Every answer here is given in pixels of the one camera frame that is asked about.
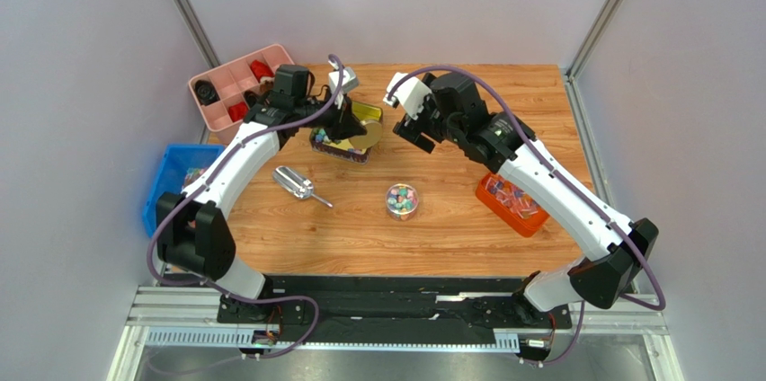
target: wooden table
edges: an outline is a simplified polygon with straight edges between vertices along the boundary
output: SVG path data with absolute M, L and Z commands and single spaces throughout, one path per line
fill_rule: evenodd
M 328 65 L 309 66 L 317 85 Z M 384 109 L 384 136 L 370 162 L 358 165 L 311 150 L 302 129 L 256 174 L 228 219 L 239 256 L 270 273 L 440 276 L 527 276 L 552 270 L 580 255 L 553 219 L 531 238 L 516 234 L 474 195 L 487 173 L 451 143 L 431 155 L 392 133 L 404 112 L 381 101 L 391 76 L 419 65 L 352 65 L 361 85 L 355 101 Z M 545 142 L 548 150 L 589 188 L 590 175 L 556 66 L 464 66 L 486 80 Z M 498 104 L 482 92 L 490 111 Z M 218 142 L 215 137 L 211 143 Z M 288 165 L 335 204 L 298 200 L 272 181 Z M 384 196 L 397 182 L 418 190 L 416 215 L 397 222 Z

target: metal scoop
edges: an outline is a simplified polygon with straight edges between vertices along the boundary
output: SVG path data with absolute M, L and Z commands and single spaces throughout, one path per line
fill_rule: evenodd
M 333 207 L 333 203 L 323 199 L 322 197 L 319 197 L 314 193 L 314 183 L 312 181 L 287 166 L 281 165 L 277 167 L 272 173 L 272 178 L 282 188 L 287 190 L 287 192 L 291 193 L 298 199 L 308 199 L 314 197 L 315 199 L 325 203 L 327 207 Z

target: cable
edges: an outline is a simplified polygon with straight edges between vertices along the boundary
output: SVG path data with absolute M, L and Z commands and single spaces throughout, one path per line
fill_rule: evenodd
M 279 356 L 283 356 L 283 355 L 293 351 L 303 341 L 305 341 L 306 338 L 314 331 L 314 329 L 316 328 L 316 323 L 319 320 L 319 304 L 313 298 L 308 297 L 308 296 L 289 296 L 289 297 L 265 298 L 265 299 L 259 300 L 257 298 L 249 298 L 249 297 L 244 297 L 244 296 L 239 296 L 237 294 L 233 294 L 233 293 L 229 292 L 228 290 L 222 288 L 221 286 L 219 286 L 215 282 L 209 281 L 207 278 L 200 277 L 199 279 L 192 279 L 192 280 L 172 280 L 172 279 L 168 279 L 168 278 L 163 277 L 158 271 L 156 271 L 154 260 L 152 258 L 152 253 L 154 252 L 154 250 L 156 248 L 157 241 L 159 240 L 159 236 L 163 233 L 163 231 L 170 224 L 170 222 L 173 221 L 175 216 L 178 215 L 178 212 L 180 212 L 184 207 L 186 207 L 194 199 L 199 197 L 200 194 L 202 194 L 202 192 L 205 191 L 213 183 L 213 181 L 215 181 L 216 177 L 218 177 L 218 175 L 223 171 L 223 169 L 226 166 L 226 164 L 231 160 L 232 157 L 234 157 L 234 155 L 236 154 L 236 152 L 239 151 L 239 149 L 241 149 L 244 145 L 246 145 L 247 143 L 249 143 L 253 139 L 258 138 L 260 136 L 263 136 L 265 134 L 269 134 L 269 133 L 276 132 L 276 131 L 282 131 L 284 129 L 291 129 L 291 128 L 301 127 L 301 126 L 309 123 L 310 121 L 317 119 L 319 116 L 322 115 L 322 113 L 324 113 L 325 111 L 329 110 L 330 107 L 333 106 L 333 104 L 335 102 L 335 98 L 339 94 L 341 94 L 341 92 L 343 91 L 343 62 L 341 62 L 341 59 L 338 58 L 334 54 L 330 54 L 328 58 L 329 58 L 329 60 L 331 62 L 335 63 L 335 65 L 338 67 L 338 85 L 335 87 L 335 91 L 331 95 L 330 100 L 325 105 L 323 105 L 321 109 L 319 109 L 316 113 L 312 114 L 311 116 L 305 117 L 305 118 L 303 118 L 301 120 L 296 120 L 294 122 L 285 123 L 285 124 L 282 124 L 282 125 L 277 125 L 276 127 L 269 127 L 269 128 L 265 128 L 263 130 L 257 131 L 255 133 L 251 134 L 250 136 L 245 137 L 238 144 L 234 145 L 234 147 L 232 147 L 231 150 L 229 150 L 223 156 L 223 158 L 221 158 L 221 161 L 215 166 L 215 168 L 212 169 L 212 171 L 210 172 L 210 176 L 205 181 L 205 184 L 203 186 L 200 186 L 197 190 L 193 191 L 191 194 L 187 194 L 186 198 L 183 199 L 178 204 L 178 206 L 173 208 L 173 210 L 170 211 L 170 213 L 167 215 L 167 217 L 165 217 L 157 225 L 157 229 L 155 230 L 154 234 L 152 235 L 152 238 L 149 241 L 149 246 L 147 248 L 147 267 L 149 268 L 149 273 L 151 273 L 152 277 L 157 279 L 157 281 L 159 281 L 162 284 L 166 284 L 166 285 L 170 285 L 170 286 L 175 286 L 175 287 L 184 287 L 184 286 L 189 286 L 189 285 L 192 285 L 192 284 L 200 283 L 202 285 L 207 285 L 207 286 L 209 286 L 211 288 L 214 288 L 214 289 L 218 290 L 221 294 L 223 294 L 223 295 L 225 295 L 227 297 L 232 297 L 232 298 L 234 298 L 236 300 L 239 300 L 241 302 L 249 303 L 249 304 L 253 304 L 253 305 L 270 305 L 270 304 L 274 304 L 274 303 L 283 303 L 283 302 L 289 302 L 289 301 L 295 301 L 295 300 L 306 301 L 306 302 L 310 303 L 314 307 L 314 318 L 311 321 L 311 324 L 309 325 L 308 330 L 300 338 L 298 338 L 297 341 L 294 341 L 293 343 L 291 343 L 284 350 L 279 350 L 279 351 L 273 352 L 271 354 L 263 355 L 263 356 L 261 356 L 261 359 L 273 359 L 273 358 L 276 358 L 276 357 L 279 357 Z M 186 371 L 184 373 L 172 373 L 172 372 L 171 373 L 158 372 L 158 373 L 162 373 L 163 375 L 188 375 L 188 374 L 193 374 L 193 373 L 201 372 L 201 371 L 207 370 L 209 368 L 214 368 L 214 367 L 216 367 L 216 366 L 218 366 L 220 364 L 223 364 L 222 362 L 224 362 L 224 361 L 229 362 L 229 361 L 234 361 L 234 360 L 235 360 L 235 358 L 231 358 L 231 359 L 227 359 L 227 360 L 221 360 L 219 362 L 213 363 L 212 365 L 208 365 L 205 368 L 194 369 L 191 372 L 190 371 Z M 153 366 L 151 366 L 151 364 L 149 362 L 147 363 L 147 365 L 150 368 L 153 368 Z
M 311 77 L 311 82 L 308 84 L 308 95 L 311 95 L 311 91 L 314 90 L 314 83 L 316 82 L 316 78 L 314 77 L 314 73 L 311 71 L 308 72 L 308 76 Z
M 550 318 L 550 344 L 548 346 L 553 350 L 553 340 L 556 338 L 556 318 L 551 313 L 548 313 L 548 317 Z
M 430 73 L 433 71 L 449 71 L 451 73 L 458 73 L 458 74 L 464 75 L 470 78 L 472 81 L 474 81 L 474 83 L 482 86 L 490 95 L 492 95 L 492 97 L 500 104 L 500 107 L 503 108 L 503 112 L 508 117 L 508 120 L 511 122 L 511 126 L 513 126 L 513 130 L 516 131 L 516 133 L 519 135 L 521 140 L 524 142 L 524 145 L 526 145 L 529 148 L 529 150 L 535 155 L 535 157 L 538 158 L 540 163 L 545 165 L 545 167 L 548 168 L 548 170 L 554 176 L 556 176 L 567 188 L 569 188 L 569 190 L 571 190 L 575 195 L 577 195 L 577 197 L 579 197 L 582 201 L 584 201 L 585 204 L 587 204 L 601 219 L 603 219 L 604 222 L 606 222 L 607 226 L 609 226 L 612 230 L 614 230 L 619 235 L 619 237 L 622 239 L 623 242 L 625 242 L 628 248 L 630 248 L 630 251 L 638 260 L 638 264 L 640 264 L 641 268 L 644 269 L 644 271 L 646 272 L 646 275 L 649 278 L 649 282 L 652 283 L 652 288 L 655 289 L 655 293 L 657 295 L 657 304 L 653 305 L 643 300 L 639 300 L 628 294 L 620 294 L 619 296 L 626 299 L 627 301 L 633 302 L 639 306 L 643 306 L 655 311 L 664 310 L 667 304 L 665 300 L 665 294 L 663 292 L 663 289 L 660 287 L 659 282 L 657 281 L 657 277 L 655 276 L 655 273 L 652 271 L 652 268 L 649 267 L 649 263 L 646 261 L 644 254 L 641 253 L 638 247 L 636 247 L 636 244 L 634 244 L 633 241 L 630 240 L 628 235 L 624 231 L 622 231 L 621 227 L 619 227 L 614 221 L 611 220 L 609 215 L 607 215 L 607 213 L 602 208 L 600 208 L 596 203 L 594 203 L 593 200 L 588 198 L 579 188 L 577 188 L 563 174 L 561 174 L 561 172 L 556 170 L 553 164 L 551 164 L 548 161 L 548 159 L 543 154 L 540 153 L 540 151 L 535 147 L 535 145 L 532 144 L 531 140 L 527 137 L 527 134 L 524 133 L 523 129 L 521 128 L 521 124 L 519 123 L 519 120 L 516 119 L 516 116 L 508 107 L 508 104 L 505 103 L 505 101 L 500 96 L 500 94 L 497 93 L 492 88 L 492 86 L 487 84 L 484 80 L 482 80 L 478 76 L 473 75 L 470 72 L 466 71 L 465 69 L 458 68 L 456 66 L 448 66 L 448 65 L 426 66 L 420 69 L 416 69 L 415 71 L 400 78 L 399 81 L 396 82 L 394 86 L 391 88 L 391 90 L 388 92 L 386 99 L 390 101 L 391 97 L 394 95 L 394 92 L 396 92 L 396 90 L 410 78 L 420 74 Z M 569 345 L 569 347 L 566 348 L 564 353 L 562 353 L 559 357 L 550 360 L 549 362 L 547 362 L 547 364 L 561 361 L 561 359 L 566 357 L 569 354 L 569 352 L 572 350 L 575 342 L 577 341 L 577 337 L 580 335 L 580 330 L 583 327 L 584 309 L 585 309 L 585 302 L 582 302 L 580 307 L 580 321 L 577 323 L 577 327 L 574 331 L 574 338 L 572 339 L 572 343 Z

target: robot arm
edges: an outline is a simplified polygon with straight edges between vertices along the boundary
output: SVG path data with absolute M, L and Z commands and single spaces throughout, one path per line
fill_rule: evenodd
M 395 75 L 387 91 L 390 93 L 404 76 Z M 555 171 L 546 168 L 504 113 L 487 111 L 475 83 L 467 76 L 448 73 L 439 77 L 425 74 L 422 81 L 410 78 L 393 94 L 387 94 L 384 101 L 405 109 L 406 115 L 394 127 L 400 137 L 429 153 L 435 147 L 433 141 L 446 139 L 457 144 L 470 160 L 527 192 L 583 250 L 583 257 L 571 264 L 552 272 L 535 272 L 525 279 L 514 295 L 520 321 L 534 323 L 556 306 L 583 300 L 608 309 L 640 271 L 613 227 L 620 227 L 647 257 L 658 234 L 654 224 L 648 219 L 632 222 L 598 199 L 556 162 L 534 132 L 520 121 L 527 138 Z M 611 221 L 605 223 L 561 177 L 572 182 L 590 202 L 601 206 Z
M 246 298 L 258 298 L 266 278 L 251 269 L 238 256 L 228 229 L 231 208 L 261 167 L 293 137 L 298 128 L 286 128 L 260 136 L 267 128 L 297 122 L 320 111 L 330 100 L 310 97 L 307 68 L 283 65 L 277 69 L 274 87 L 250 105 L 235 138 L 216 162 L 182 194 L 166 192 L 157 201 L 157 222 L 165 219 L 186 197 L 194 196 L 162 231 L 157 240 L 157 255 L 162 261 L 214 281 L 223 289 Z M 334 104 L 310 126 L 322 127 L 333 140 L 363 136 L 367 130 L 352 113 L 347 93 L 359 85 L 350 68 L 329 75 L 333 92 L 340 80 L 343 91 Z

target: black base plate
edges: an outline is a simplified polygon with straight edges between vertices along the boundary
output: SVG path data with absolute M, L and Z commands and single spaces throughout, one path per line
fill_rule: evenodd
M 320 315 L 312 342 L 470 345 L 494 343 L 494 328 L 549 329 L 545 319 L 523 325 L 509 316 L 508 297 L 437 302 L 460 292 L 511 293 L 521 279 L 397 278 L 352 276 L 269 276 L 275 297 L 310 296 Z M 245 304 L 218 310 L 219 323 L 261 322 L 271 309 Z M 281 339 L 295 341 L 314 317 L 305 302 L 281 305 Z M 565 306 L 551 311 L 557 329 L 572 327 Z

